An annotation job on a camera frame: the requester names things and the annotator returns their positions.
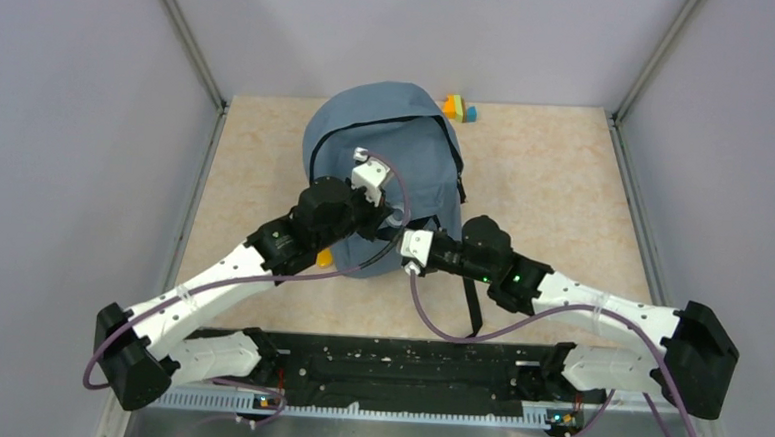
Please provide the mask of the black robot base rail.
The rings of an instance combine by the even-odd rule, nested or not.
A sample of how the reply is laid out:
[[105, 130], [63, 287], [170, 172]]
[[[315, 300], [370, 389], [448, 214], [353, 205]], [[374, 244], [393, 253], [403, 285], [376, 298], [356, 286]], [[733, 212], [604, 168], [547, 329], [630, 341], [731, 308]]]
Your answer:
[[579, 391], [557, 371], [565, 344], [468, 345], [442, 340], [270, 332], [248, 327], [261, 361], [248, 382], [282, 392], [290, 409], [520, 417], [531, 403], [578, 409], [604, 389]]

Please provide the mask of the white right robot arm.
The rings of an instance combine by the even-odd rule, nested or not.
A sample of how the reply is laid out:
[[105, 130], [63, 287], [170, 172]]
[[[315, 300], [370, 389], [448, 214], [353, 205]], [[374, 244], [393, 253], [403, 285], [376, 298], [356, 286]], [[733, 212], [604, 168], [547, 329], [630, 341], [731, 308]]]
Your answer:
[[468, 220], [457, 237], [444, 229], [406, 231], [401, 254], [421, 274], [443, 271], [480, 281], [500, 308], [555, 318], [611, 341], [609, 347], [562, 345], [540, 363], [548, 396], [622, 390], [661, 394], [707, 421], [718, 419], [740, 353], [709, 306], [655, 306], [584, 285], [516, 252], [488, 216]]

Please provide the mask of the blue student backpack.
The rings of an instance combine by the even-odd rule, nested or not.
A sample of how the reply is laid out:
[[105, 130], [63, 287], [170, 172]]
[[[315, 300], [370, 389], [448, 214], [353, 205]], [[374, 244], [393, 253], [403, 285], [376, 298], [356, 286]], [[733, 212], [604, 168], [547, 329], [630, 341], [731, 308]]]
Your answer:
[[302, 140], [308, 180], [349, 178], [353, 188], [388, 208], [374, 235], [335, 243], [336, 268], [372, 278], [402, 266], [404, 231], [444, 230], [460, 239], [463, 157], [451, 123], [430, 94], [410, 82], [346, 89], [323, 103]]

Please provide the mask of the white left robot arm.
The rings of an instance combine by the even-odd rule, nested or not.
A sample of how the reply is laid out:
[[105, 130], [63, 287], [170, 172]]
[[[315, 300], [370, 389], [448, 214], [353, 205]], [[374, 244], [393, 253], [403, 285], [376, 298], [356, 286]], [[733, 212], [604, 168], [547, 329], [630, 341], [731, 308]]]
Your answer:
[[[122, 409], [136, 411], [188, 383], [224, 376], [257, 386], [271, 381], [277, 361], [261, 340], [244, 331], [198, 339], [191, 334], [248, 297], [310, 280], [306, 270], [323, 249], [355, 233], [372, 237], [391, 214], [381, 189], [319, 179], [288, 213], [264, 223], [196, 277], [129, 308], [103, 308], [83, 387], [109, 388]], [[92, 380], [96, 368], [106, 378], [101, 386]]]

